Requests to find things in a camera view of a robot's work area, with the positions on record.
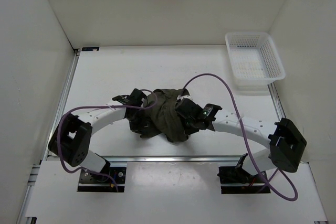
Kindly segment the olive green shorts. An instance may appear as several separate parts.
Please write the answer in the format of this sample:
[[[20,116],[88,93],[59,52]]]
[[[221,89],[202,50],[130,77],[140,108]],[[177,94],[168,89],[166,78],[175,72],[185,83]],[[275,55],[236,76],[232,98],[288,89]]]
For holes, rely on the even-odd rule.
[[[163,133],[172,143],[185,142],[185,133],[181,118],[175,111],[179,95],[189,95],[188,90],[156,89],[145,99],[145,106],[155,105],[148,110],[139,110],[129,122],[130,130],[140,134],[141,138],[151,138]]]

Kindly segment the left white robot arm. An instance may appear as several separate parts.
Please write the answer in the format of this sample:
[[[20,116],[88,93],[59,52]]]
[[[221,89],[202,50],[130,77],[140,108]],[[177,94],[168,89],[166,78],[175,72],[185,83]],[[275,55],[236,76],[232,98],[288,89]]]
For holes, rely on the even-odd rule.
[[[98,182],[117,183],[110,163],[90,150],[91,137],[114,122],[136,121],[138,114],[155,107],[157,95],[147,89],[134,89],[129,95],[113,97],[104,105],[79,106],[66,112],[51,137],[48,149],[60,159],[69,174],[84,170]]]

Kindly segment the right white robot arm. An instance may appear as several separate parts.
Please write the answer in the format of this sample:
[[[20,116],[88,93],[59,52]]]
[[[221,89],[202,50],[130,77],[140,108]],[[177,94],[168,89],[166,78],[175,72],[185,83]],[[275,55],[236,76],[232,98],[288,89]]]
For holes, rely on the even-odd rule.
[[[207,104],[201,108],[189,98],[180,98],[175,110],[188,135],[200,130],[245,136],[264,147],[253,155],[244,154],[236,166],[228,167],[218,176],[226,183],[250,183],[259,172],[278,168],[295,173],[307,146],[307,141],[294,123],[282,118],[269,123],[251,118],[240,118],[218,105]]]

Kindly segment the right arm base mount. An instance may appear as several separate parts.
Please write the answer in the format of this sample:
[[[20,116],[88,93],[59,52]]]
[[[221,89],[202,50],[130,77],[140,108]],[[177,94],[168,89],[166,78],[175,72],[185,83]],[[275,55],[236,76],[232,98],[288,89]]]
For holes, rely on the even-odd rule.
[[[251,175],[243,170],[243,162],[247,154],[240,157],[234,166],[219,166],[217,176],[220,181],[221,194],[269,194],[270,188],[263,178],[268,180],[265,171],[261,175]]]

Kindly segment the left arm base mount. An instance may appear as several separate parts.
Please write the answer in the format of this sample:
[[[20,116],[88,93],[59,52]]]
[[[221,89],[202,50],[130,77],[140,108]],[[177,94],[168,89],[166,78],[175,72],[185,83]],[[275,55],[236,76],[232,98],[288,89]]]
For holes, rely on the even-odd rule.
[[[117,183],[115,184],[109,177],[94,175],[86,171],[81,171],[77,191],[91,193],[123,193],[125,190],[125,179],[127,168],[125,166],[111,166],[109,175]]]

